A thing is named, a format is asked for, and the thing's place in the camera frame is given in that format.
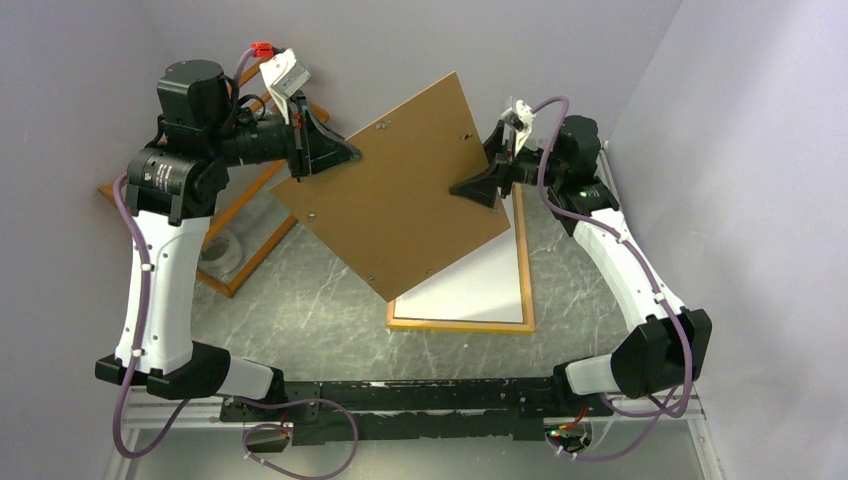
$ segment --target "metal bracket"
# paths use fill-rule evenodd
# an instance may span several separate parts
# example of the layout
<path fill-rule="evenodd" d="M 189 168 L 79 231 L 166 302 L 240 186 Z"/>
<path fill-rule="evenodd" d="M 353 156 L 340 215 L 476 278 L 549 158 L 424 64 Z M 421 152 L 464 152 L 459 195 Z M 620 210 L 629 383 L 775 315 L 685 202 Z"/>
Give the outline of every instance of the metal bracket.
<path fill-rule="evenodd" d="M 320 398 L 321 386 L 315 382 L 287 382 L 286 398 L 289 402 L 306 398 Z M 318 404 L 298 405 L 288 409 L 286 421 L 292 423 L 315 423 L 318 421 Z M 221 405 L 222 422 L 253 423 L 267 421 L 247 405 L 234 401 Z"/>

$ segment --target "white cable tie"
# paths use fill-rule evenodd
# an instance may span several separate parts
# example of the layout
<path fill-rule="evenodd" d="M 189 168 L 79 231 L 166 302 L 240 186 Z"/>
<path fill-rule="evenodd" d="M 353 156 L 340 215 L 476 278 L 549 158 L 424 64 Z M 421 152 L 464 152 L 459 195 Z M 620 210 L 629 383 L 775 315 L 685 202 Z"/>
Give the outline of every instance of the white cable tie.
<path fill-rule="evenodd" d="M 620 233 L 620 235 L 618 236 L 618 240 L 616 240 L 616 242 L 618 242 L 619 244 L 622 244 L 622 243 L 630 240 L 631 238 L 633 238 L 633 235 L 630 234 L 630 230 L 628 230 L 626 228 L 623 229 L 619 233 Z"/>

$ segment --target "gray wall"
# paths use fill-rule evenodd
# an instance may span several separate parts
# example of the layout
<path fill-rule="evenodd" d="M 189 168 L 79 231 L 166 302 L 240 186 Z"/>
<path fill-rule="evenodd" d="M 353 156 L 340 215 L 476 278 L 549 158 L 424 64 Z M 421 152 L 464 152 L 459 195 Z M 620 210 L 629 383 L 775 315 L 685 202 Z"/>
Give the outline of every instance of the gray wall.
<path fill-rule="evenodd" d="M 598 447 L 612 453 L 630 444 L 642 425 L 618 424 Z M 145 443 L 152 432 L 143 436 Z M 294 447 L 282 454 L 262 455 L 296 473 L 326 474 L 341 465 L 348 442 Z M 158 450 L 134 462 L 132 480 L 250 478 L 278 480 L 280 475 L 243 459 L 241 432 L 174 432 Z M 350 467 L 338 480 L 701 480 L 698 457 L 686 422 L 663 422 L 638 453 L 614 462 L 582 463 L 557 457 L 544 442 L 513 442 L 508 437 L 419 439 L 362 442 Z"/>
<path fill-rule="evenodd" d="M 95 188 L 153 135 L 171 60 L 130 0 L 0 7 L 0 477 L 102 476 L 130 239 Z"/>
<path fill-rule="evenodd" d="M 680 0 L 144 0 L 179 58 L 232 71 L 254 41 L 291 47 L 305 87 L 350 134 L 456 70 L 480 135 L 515 95 L 568 93 L 612 132 Z M 553 118 L 539 122 L 547 132 Z"/>
<path fill-rule="evenodd" d="M 728 478 L 848 478 L 848 5 L 685 0 L 612 136 Z"/>

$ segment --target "black metal bar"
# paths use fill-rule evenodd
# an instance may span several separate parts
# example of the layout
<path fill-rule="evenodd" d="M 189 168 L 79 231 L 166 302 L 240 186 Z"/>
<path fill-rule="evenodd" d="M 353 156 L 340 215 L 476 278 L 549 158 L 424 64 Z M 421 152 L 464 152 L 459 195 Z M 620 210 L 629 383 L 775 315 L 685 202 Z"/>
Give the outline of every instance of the black metal bar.
<path fill-rule="evenodd" d="M 475 438 L 512 436 L 513 440 L 543 440 L 541 418 L 519 418 L 510 410 L 479 414 L 401 412 L 354 414 L 360 440 Z M 292 445 L 322 445 L 350 441 L 350 423 L 339 412 L 321 413 L 318 423 L 295 425 Z"/>
<path fill-rule="evenodd" d="M 324 382 L 321 393 L 350 410 L 495 409 L 550 394 L 549 378 Z"/>

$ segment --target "marble surface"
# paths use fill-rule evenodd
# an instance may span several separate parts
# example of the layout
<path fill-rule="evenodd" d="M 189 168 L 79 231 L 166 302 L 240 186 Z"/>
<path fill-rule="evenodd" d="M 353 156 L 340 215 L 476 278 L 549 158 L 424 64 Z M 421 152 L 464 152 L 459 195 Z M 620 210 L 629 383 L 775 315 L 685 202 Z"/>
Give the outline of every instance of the marble surface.
<path fill-rule="evenodd" d="M 626 335 L 621 310 L 536 192 L 524 189 L 535 334 L 389 331 L 386 302 L 298 224 L 234 298 L 196 285 L 193 337 L 295 381 L 547 376 L 609 353 Z M 230 228 L 250 254 L 286 215 L 266 190 Z"/>

